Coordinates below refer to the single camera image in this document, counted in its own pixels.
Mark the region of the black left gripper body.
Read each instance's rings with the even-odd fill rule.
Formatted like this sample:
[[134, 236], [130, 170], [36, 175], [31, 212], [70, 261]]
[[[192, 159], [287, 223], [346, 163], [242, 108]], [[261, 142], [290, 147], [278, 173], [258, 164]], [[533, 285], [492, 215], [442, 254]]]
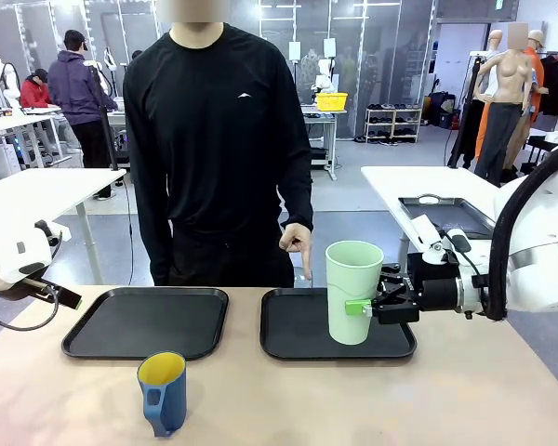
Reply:
[[55, 303], [59, 299], [59, 291], [51, 282], [42, 282], [30, 278], [14, 284], [7, 291], [7, 299], [10, 301], [19, 301], [27, 297], [47, 303]]

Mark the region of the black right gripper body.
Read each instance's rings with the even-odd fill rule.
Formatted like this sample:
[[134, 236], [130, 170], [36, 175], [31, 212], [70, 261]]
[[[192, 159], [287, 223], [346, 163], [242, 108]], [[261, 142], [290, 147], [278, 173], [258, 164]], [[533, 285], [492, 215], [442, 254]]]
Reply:
[[419, 321], [421, 312], [448, 311], [459, 308], [459, 263], [454, 256], [445, 257], [442, 265], [423, 260], [422, 254], [409, 254], [408, 271], [403, 271], [401, 290], [377, 292], [399, 295], [403, 303], [380, 312], [376, 317], [380, 324], [403, 324]]

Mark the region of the person's left hand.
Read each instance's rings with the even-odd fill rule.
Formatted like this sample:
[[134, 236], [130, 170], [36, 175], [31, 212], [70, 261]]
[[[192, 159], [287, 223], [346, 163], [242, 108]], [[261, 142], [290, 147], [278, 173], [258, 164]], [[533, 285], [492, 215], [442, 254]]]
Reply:
[[311, 251], [312, 251], [312, 233], [311, 231], [299, 224], [290, 223], [285, 226], [283, 235], [279, 240], [281, 249], [288, 253], [297, 252], [301, 255], [302, 267], [305, 278], [310, 281], [311, 273]]

